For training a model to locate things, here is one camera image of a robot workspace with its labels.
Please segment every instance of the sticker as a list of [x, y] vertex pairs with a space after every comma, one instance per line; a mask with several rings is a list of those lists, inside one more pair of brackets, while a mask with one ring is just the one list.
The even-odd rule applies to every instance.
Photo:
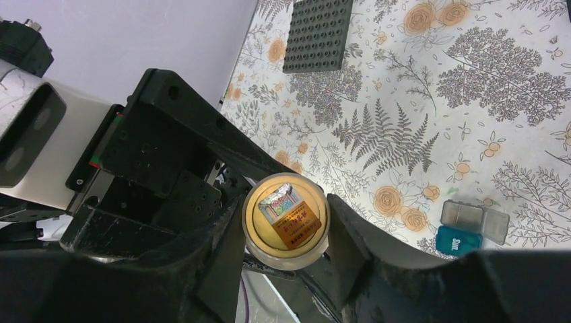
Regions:
[[320, 227], [321, 221], [302, 201], [297, 207], [271, 225], [288, 249], [295, 249]]
[[321, 227], [319, 218], [290, 183], [268, 195], [258, 208], [290, 250], [297, 248]]

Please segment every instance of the floral tablecloth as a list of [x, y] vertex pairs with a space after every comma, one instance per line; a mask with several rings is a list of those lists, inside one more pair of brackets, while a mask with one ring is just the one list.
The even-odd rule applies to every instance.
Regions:
[[447, 199], [510, 215], [484, 248], [571, 248], [564, 0], [354, 0], [342, 69], [286, 75], [292, 2], [260, 0], [222, 107], [241, 131], [426, 252]]

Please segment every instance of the black connector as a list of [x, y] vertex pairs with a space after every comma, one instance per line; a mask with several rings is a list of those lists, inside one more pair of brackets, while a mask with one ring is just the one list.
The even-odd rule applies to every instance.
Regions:
[[0, 22], [0, 59], [37, 77], [44, 76], [53, 56], [40, 28], [31, 20], [25, 24]]

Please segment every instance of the blue lid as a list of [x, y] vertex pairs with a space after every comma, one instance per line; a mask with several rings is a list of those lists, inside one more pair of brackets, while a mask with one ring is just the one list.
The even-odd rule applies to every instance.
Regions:
[[443, 254], [460, 257], [481, 247], [482, 236], [442, 225], [436, 234], [436, 249]]

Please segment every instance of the wall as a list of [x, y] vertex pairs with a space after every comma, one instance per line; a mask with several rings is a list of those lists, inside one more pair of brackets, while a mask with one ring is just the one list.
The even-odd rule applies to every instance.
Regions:
[[46, 77], [124, 104], [150, 67], [181, 75], [216, 106], [257, 0], [0, 0], [0, 16], [42, 25]]

